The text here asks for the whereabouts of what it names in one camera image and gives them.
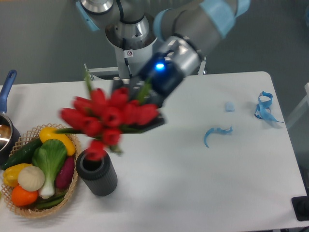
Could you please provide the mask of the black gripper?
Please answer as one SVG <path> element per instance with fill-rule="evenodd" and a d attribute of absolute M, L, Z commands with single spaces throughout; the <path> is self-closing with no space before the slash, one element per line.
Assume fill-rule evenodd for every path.
<path fill-rule="evenodd" d="M 165 99 L 183 81 L 184 77 L 182 70 L 168 57 L 168 52 L 158 52 L 131 79 L 114 77 L 111 96 L 126 95 L 134 99 L 149 81 L 151 89 L 145 103 L 155 104 L 161 108 Z M 130 122 L 132 123 L 125 124 L 125 133 L 144 133 L 163 125 L 165 119 L 157 107 L 136 107 L 131 114 Z"/>

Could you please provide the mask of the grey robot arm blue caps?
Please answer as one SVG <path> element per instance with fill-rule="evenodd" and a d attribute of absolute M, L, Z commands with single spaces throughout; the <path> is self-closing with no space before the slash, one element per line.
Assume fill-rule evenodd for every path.
<path fill-rule="evenodd" d="M 103 30 L 114 47 L 119 77 L 113 89 L 158 107 L 201 64 L 250 6 L 248 0 L 195 0 L 148 15 L 141 0 L 79 0 L 92 31 Z"/>

